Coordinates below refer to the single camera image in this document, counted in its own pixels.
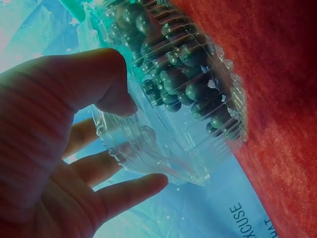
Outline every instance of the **blueberry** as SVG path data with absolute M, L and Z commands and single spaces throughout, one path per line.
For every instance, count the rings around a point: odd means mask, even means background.
M 192 42 L 192 44 L 183 45 L 180 49 L 180 59 L 186 66 L 206 65 L 208 54 L 202 45 Z
M 183 93 L 188 82 L 186 75 L 180 69 L 174 67 L 163 70 L 160 78 L 164 83 L 164 89 L 172 95 Z
M 156 0 L 136 0 L 135 2 L 144 5 L 146 8 L 153 7 L 157 4 Z
M 192 108 L 191 112 L 195 119 L 203 120 L 210 118 L 212 116 L 212 112 L 219 107 L 219 103 L 210 101 L 210 100 L 201 100 L 196 101 Z
M 121 14 L 122 8 L 125 8 L 128 5 L 128 0 L 115 0 L 105 7 L 105 15 L 106 17 L 112 18 L 118 17 L 118 15 Z
M 142 83 L 142 88 L 146 95 L 150 95 L 156 91 L 156 86 L 152 80 L 146 80 Z
M 154 18 L 158 21 L 161 21 L 168 17 L 181 16 L 182 12 L 179 9 L 171 9 L 168 11 L 159 12 L 158 14 L 154 14 Z
M 154 65 L 151 62 L 145 63 L 142 65 L 141 69 L 144 74 L 149 74 L 150 71 L 154 68 Z
M 180 102 L 172 103 L 172 104 L 165 104 L 165 107 L 169 112 L 175 113 L 181 109 L 182 104 Z
M 165 104 L 172 104 L 178 101 L 177 95 L 168 94 L 164 89 L 161 90 L 160 95 Z
M 175 36 L 170 36 L 168 40 L 175 46 L 182 50 L 182 48 L 189 48 L 187 46 L 189 42 L 193 42 L 195 40 L 194 36 L 189 34 L 188 32 L 182 32 Z
M 228 108 L 225 104 L 214 110 L 211 114 L 211 125 L 214 128 L 220 129 L 223 125 L 231 119 Z
M 237 119 L 234 119 L 222 131 L 228 140 L 236 140 L 240 137 L 239 128 L 239 121 Z
M 163 35 L 148 37 L 141 47 L 141 54 L 147 61 L 154 61 L 174 49 Z
M 145 9 L 141 4 L 132 3 L 125 8 L 122 18 L 129 23 L 135 23 L 138 16 L 144 11 Z
M 165 24 L 162 27 L 162 34 L 166 37 L 176 36 L 180 33 L 190 33 L 194 34 L 198 31 L 195 24 Z
M 160 90 L 154 90 L 151 94 L 148 95 L 149 100 L 154 106 L 161 106 L 164 104 L 163 100 L 160 98 Z
M 160 20 L 161 25 L 164 27 L 165 25 L 173 25 L 173 24 L 189 24 L 193 23 L 193 20 L 184 15 L 176 15 L 176 16 L 168 16 L 162 20 Z
M 157 77 L 157 76 L 159 76 L 159 74 L 160 74 L 160 69 L 159 68 L 152 68 L 151 70 L 150 70 L 150 76 L 152 77 L 152 78 L 155 78 L 155 77 Z
M 132 58 L 133 58 L 133 62 L 135 64 L 135 66 L 137 67 L 141 67 L 143 62 L 144 62 L 144 59 L 140 53 L 140 51 L 138 52 L 132 52 Z
M 193 100 L 191 100 L 186 93 L 181 93 L 178 95 L 178 100 L 181 102 L 181 104 L 185 106 L 190 106 L 194 103 Z
M 133 52 L 140 51 L 144 40 L 145 35 L 137 30 L 130 30 L 122 34 L 122 41 L 127 47 L 129 47 L 130 51 Z
M 139 31 L 147 36 L 155 35 L 159 32 L 160 24 L 153 16 L 146 11 L 142 12 L 136 19 L 136 26 Z
M 153 65 L 157 69 L 168 68 L 171 64 L 166 55 L 163 55 L 153 61 Z
M 212 137 L 218 137 L 222 134 L 222 131 L 219 129 L 214 128 L 210 122 L 206 125 L 206 131 L 212 136 Z
M 123 29 L 116 22 L 113 22 L 110 27 L 109 38 L 113 41 L 121 39 L 122 33 Z
M 195 77 L 203 73 L 200 66 L 197 67 L 182 67 L 182 72 L 187 76 L 189 80 L 194 79 Z
M 201 73 L 189 81 L 185 90 L 186 95 L 194 101 L 204 98 L 209 91 L 208 82 L 209 76 L 205 73 Z
M 156 76 L 155 78 L 153 78 L 153 82 L 155 83 L 155 85 L 157 86 L 159 90 L 164 89 L 164 83 L 159 76 Z
M 180 53 L 181 51 L 178 48 L 166 53 L 167 59 L 171 65 L 183 66 L 183 62 L 180 60 Z

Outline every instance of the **hand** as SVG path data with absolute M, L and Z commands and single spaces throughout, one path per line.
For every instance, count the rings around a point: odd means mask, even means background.
M 161 191 L 164 175 L 92 187 L 120 166 L 102 152 L 65 158 L 97 138 L 88 105 L 134 113 L 126 64 L 115 50 L 34 59 L 0 74 L 0 237 L 90 238 L 107 220 Z

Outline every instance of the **red fabric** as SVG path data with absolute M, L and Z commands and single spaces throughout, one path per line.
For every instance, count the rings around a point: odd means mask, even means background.
M 174 0 L 244 79 L 249 140 L 237 158 L 280 238 L 317 238 L 315 1 Z

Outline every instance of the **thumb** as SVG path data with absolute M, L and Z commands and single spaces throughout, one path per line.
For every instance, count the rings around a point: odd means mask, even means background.
M 35 101 L 49 99 L 52 103 L 48 96 L 54 96 L 74 112 L 91 104 L 120 116 L 134 111 L 127 93 L 125 60 L 113 49 L 37 58 L 3 73 L 0 78 L 10 78 L 7 84 Z M 41 94 L 40 87 L 51 95 Z

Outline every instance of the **plastic clamshell container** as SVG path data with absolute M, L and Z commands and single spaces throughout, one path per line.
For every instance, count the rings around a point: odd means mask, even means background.
M 84 3 L 81 51 L 115 48 L 128 65 L 136 114 L 92 106 L 97 134 L 125 169 L 204 185 L 247 139 L 245 92 L 233 62 L 167 0 Z

